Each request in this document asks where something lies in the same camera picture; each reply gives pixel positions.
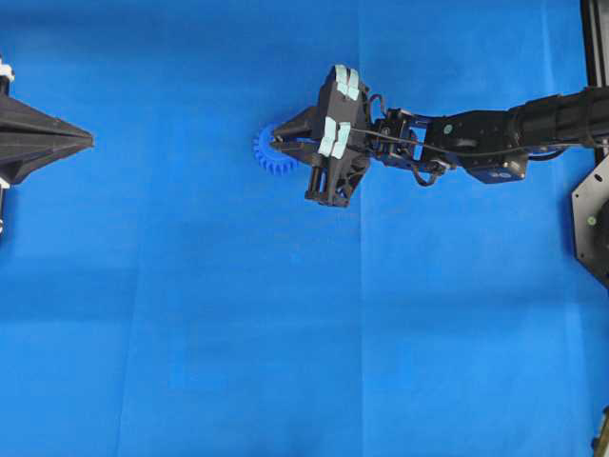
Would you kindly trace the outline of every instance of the gear teeth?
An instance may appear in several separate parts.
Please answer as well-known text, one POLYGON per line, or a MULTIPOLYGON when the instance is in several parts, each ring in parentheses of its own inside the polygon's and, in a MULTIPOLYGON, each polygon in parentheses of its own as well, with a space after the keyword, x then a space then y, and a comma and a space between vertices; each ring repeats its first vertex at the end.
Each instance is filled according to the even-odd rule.
POLYGON ((274 124, 266 126, 253 138, 254 158, 263 169, 272 175, 284 176, 296 169, 298 162, 270 147, 272 131, 275 128, 276 125, 274 124))

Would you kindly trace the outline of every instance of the black mounting plate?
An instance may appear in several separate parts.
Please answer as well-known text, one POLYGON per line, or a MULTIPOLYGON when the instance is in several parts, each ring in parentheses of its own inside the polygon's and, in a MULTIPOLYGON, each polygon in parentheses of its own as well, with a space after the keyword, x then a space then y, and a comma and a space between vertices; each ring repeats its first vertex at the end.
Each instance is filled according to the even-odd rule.
POLYGON ((571 194, 578 260, 609 288, 609 249, 599 245, 599 213, 609 200, 609 159, 605 158, 571 194))

